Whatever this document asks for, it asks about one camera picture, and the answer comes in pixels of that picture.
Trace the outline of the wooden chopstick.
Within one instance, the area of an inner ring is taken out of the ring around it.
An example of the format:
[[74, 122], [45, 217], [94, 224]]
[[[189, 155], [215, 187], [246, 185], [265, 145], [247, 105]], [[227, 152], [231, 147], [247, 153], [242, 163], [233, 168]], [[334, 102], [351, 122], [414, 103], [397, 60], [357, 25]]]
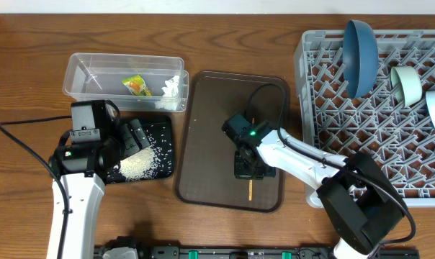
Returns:
[[253, 180], [250, 179], [249, 183], [248, 183], [248, 200], [252, 201], [252, 197], [253, 197]]

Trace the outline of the pile of rice grains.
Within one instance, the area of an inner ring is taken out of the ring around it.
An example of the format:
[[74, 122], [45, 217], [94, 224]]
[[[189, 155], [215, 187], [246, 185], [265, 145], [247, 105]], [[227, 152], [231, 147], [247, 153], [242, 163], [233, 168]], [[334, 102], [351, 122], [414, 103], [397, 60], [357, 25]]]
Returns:
[[121, 161], [123, 181], [168, 178], [174, 172], [171, 123], [151, 122], [142, 126], [151, 146]]

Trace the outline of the yellow green snack wrapper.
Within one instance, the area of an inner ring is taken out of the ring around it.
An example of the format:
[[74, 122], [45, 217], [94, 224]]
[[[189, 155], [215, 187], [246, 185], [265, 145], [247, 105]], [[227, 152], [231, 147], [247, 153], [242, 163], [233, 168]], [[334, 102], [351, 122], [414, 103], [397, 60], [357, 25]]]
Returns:
[[140, 75], [132, 76], [122, 80], [122, 84], [134, 96], [152, 96], [152, 93], [146, 86], [144, 79]]

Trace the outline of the white tissue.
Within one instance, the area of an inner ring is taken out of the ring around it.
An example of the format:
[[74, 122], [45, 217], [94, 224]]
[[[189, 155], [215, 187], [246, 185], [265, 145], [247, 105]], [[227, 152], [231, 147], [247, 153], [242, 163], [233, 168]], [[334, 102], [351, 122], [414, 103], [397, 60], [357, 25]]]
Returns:
[[155, 103], [157, 109], [176, 111], [179, 106], [179, 76], [174, 76], [165, 81], [162, 88], [163, 96]]

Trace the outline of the dark blue plate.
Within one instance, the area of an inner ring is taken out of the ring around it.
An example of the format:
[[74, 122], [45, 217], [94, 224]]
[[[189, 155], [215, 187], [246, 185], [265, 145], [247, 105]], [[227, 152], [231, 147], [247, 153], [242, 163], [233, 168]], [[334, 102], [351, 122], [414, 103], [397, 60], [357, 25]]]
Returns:
[[378, 70], [378, 48], [373, 29], [363, 21], [351, 19], [343, 39], [342, 62], [350, 99], [363, 97], [374, 87]]

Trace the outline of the mint green bowl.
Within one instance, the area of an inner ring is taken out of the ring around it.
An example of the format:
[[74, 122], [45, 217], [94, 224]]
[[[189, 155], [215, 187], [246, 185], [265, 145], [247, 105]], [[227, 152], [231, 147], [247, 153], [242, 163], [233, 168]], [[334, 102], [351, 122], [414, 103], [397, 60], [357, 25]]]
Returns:
[[392, 67], [390, 81], [396, 88], [395, 97], [404, 108], [408, 108], [419, 102], [422, 98], [421, 79], [415, 68], [411, 66]]

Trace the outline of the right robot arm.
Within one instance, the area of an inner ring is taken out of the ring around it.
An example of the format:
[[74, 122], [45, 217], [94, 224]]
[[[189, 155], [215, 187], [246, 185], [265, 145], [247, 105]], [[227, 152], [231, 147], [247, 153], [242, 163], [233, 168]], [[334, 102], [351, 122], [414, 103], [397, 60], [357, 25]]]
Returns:
[[334, 155], [308, 145], [268, 122], [250, 123], [235, 114], [222, 130], [236, 145], [243, 167], [260, 174], [278, 168], [306, 183], [340, 240], [334, 258], [371, 258], [408, 207], [371, 156]]

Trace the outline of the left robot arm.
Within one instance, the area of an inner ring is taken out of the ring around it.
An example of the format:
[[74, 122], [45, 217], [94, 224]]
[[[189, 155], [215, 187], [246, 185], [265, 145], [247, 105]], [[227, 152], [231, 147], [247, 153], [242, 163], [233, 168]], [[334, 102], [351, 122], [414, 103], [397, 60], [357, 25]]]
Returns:
[[72, 128], [48, 161], [55, 174], [48, 258], [92, 258], [109, 175], [150, 145], [139, 120], [121, 123], [120, 110], [110, 100], [75, 102], [71, 118]]

